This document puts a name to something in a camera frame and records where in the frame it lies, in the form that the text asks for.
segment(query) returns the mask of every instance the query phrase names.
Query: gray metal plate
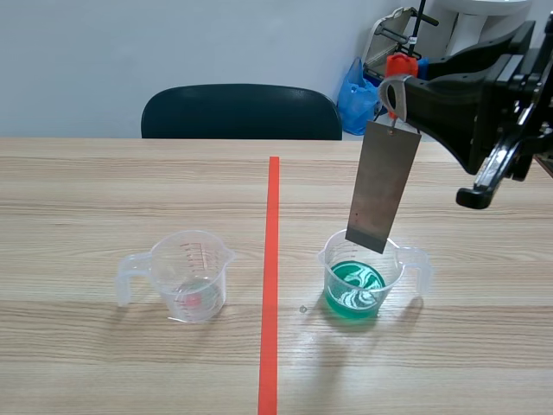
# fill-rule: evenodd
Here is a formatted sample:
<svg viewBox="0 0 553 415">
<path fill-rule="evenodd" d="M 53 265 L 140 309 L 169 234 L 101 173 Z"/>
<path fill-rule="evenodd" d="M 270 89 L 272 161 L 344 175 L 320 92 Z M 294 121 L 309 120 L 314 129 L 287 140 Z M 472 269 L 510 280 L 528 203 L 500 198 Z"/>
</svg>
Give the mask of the gray metal plate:
<svg viewBox="0 0 553 415">
<path fill-rule="evenodd" d="M 420 134 L 368 124 L 347 223 L 347 240 L 375 252 L 384 251 L 420 140 Z"/>
</svg>

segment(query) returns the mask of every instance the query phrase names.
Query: measuring cup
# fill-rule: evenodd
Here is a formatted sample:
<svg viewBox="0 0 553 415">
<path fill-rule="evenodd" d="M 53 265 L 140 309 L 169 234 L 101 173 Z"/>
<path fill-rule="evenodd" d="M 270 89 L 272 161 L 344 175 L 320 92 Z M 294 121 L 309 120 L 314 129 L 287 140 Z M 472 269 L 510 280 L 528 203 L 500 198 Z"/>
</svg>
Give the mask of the measuring cup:
<svg viewBox="0 0 553 415">
<path fill-rule="evenodd" d="M 376 316 L 406 273 L 416 273 L 416 290 L 421 295 L 429 292 L 434 275 L 425 251 L 400 247 L 388 239 L 380 254 L 346 240 L 346 230 L 330 237 L 318 259 L 325 267 L 328 304 L 348 318 Z"/>
<path fill-rule="evenodd" d="M 173 233 L 149 252 L 119 262 L 118 304 L 130 302 L 130 279 L 146 277 L 167 304 L 172 318 L 202 322 L 216 315 L 226 299 L 226 266 L 235 258 L 223 241 L 203 231 Z"/>
</svg>

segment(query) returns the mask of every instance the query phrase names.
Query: black chair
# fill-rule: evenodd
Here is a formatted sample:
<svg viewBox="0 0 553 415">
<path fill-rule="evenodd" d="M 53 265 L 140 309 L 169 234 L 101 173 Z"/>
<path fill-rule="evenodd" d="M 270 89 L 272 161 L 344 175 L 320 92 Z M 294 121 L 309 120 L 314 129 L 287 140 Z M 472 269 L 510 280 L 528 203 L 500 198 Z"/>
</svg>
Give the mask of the black chair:
<svg viewBox="0 0 553 415">
<path fill-rule="evenodd" d="M 336 105 L 321 93 L 289 86 L 181 86 L 144 108 L 143 138 L 341 140 Z"/>
</svg>

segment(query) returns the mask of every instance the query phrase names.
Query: red tape line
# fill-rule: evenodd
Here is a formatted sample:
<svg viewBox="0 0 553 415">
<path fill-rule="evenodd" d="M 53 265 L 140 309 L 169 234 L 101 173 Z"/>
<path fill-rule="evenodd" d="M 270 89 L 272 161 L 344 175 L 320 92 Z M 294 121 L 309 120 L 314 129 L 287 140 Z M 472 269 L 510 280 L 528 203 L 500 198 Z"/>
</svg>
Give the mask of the red tape line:
<svg viewBox="0 0 553 415">
<path fill-rule="evenodd" d="M 277 415 L 278 396 L 278 204 L 280 160 L 269 158 L 258 415 Z"/>
</svg>

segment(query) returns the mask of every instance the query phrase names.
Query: transparent plastic cup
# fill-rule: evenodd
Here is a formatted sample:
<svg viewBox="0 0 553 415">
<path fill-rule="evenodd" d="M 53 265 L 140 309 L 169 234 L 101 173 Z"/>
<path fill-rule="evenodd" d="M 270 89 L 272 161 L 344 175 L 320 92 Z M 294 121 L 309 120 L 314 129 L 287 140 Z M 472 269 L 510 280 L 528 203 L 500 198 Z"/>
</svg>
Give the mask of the transparent plastic cup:
<svg viewBox="0 0 553 415">
<path fill-rule="evenodd" d="M 348 318 L 375 317 L 390 291 L 411 271 L 420 295 L 429 292 L 434 276 L 425 251 L 388 239 L 384 253 L 376 253 L 346 240 L 346 230 L 331 236 L 318 258 L 325 267 L 325 298 Z"/>
<path fill-rule="evenodd" d="M 116 276 L 119 306 L 130 302 L 130 279 L 146 277 L 180 322 L 215 316 L 226 299 L 226 266 L 235 258 L 223 241 L 203 231 L 182 231 L 158 242 L 149 252 L 121 260 Z"/>
</svg>

